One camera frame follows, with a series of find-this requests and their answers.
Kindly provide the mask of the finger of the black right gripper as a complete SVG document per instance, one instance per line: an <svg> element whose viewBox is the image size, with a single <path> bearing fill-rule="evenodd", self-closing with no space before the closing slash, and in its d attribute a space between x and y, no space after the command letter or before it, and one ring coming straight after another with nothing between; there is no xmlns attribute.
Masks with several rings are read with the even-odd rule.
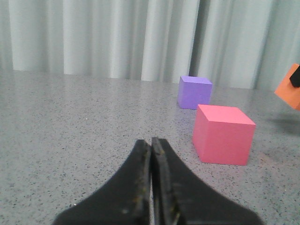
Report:
<svg viewBox="0 0 300 225"><path fill-rule="evenodd" d="M300 69L296 69L294 73L290 76L290 82L293 87L300 87Z"/></svg>

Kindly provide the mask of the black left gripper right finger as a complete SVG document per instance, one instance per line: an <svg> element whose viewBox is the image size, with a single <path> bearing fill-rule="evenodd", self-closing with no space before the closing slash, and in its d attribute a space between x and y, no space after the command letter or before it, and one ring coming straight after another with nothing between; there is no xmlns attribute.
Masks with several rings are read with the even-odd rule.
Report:
<svg viewBox="0 0 300 225"><path fill-rule="evenodd" d="M154 221L157 225L261 225L259 216L199 179L166 139L152 138Z"/></svg>

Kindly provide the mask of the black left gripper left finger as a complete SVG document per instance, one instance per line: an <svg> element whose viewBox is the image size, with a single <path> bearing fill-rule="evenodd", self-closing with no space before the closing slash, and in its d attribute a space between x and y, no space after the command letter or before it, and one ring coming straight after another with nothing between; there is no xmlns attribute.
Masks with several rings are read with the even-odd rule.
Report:
<svg viewBox="0 0 300 225"><path fill-rule="evenodd" d="M124 164L94 194L59 214L55 225L148 225L150 146L137 140Z"/></svg>

